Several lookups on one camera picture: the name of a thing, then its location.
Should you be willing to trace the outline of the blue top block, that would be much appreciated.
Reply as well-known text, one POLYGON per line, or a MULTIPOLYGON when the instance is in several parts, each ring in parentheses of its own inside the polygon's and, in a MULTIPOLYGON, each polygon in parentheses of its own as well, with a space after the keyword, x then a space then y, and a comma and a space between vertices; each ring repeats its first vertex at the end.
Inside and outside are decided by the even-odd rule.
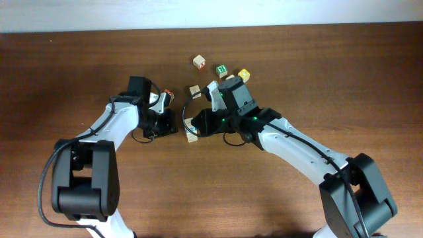
POLYGON ((198 134, 197 128, 195 128, 195 127, 191 127, 191 128, 188 128, 188 129, 186 128, 185 130, 186 130, 186 133, 190 134, 190 135, 196 136, 198 134))

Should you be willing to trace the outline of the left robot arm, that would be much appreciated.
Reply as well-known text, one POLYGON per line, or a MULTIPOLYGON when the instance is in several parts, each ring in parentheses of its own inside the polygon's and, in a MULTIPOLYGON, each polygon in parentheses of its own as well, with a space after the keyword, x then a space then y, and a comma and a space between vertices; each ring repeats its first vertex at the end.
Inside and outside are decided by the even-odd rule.
POLYGON ((170 90, 152 92, 146 77, 131 76, 126 91, 111 96, 100 118, 73 139, 57 141, 47 162, 52 167, 54 212, 87 229, 93 237, 135 237, 118 211, 120 183, 116 151, 139 128, 144 142, 175 134, 170 90))

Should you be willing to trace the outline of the wooden block green side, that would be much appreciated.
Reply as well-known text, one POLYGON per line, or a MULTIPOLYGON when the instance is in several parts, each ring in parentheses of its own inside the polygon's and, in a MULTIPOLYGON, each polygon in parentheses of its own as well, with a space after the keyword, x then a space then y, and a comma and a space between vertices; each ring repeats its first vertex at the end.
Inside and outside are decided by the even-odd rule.
POLYGON ((185 125, 186 125, 186 126, 187 126, 190 130, 192 130, 192 129, 193 129, 193 126, 192 126, 191 121, 192 121, 192 118, 187 118, 187 119, 185 119, 185 120, 184 120, 185 125))

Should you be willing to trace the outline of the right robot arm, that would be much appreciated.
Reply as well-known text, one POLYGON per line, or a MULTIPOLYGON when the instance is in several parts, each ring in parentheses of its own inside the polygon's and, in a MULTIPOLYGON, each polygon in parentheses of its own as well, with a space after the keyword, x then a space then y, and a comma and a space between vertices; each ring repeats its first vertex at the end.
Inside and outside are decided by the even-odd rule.
POLYGON ((371 237, 397 215, 398 209, 376 162, 329 149, 271 108, 260 108, 240 77, 212 81, 200 90, 211 102, 186 127, 199 138, 215 134, 241 136, 274 154, 319 188, 325 225, 315 237, 371 237))

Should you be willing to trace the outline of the wooden block blue side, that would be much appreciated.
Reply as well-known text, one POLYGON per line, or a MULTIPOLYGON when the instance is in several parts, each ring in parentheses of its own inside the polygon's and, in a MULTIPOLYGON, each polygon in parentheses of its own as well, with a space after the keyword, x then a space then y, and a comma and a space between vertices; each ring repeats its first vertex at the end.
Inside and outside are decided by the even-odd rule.
POLYGON ((193 134, 188 133, 186 136, 189 143, 192 143, 198 140, 198 137, 193 134))

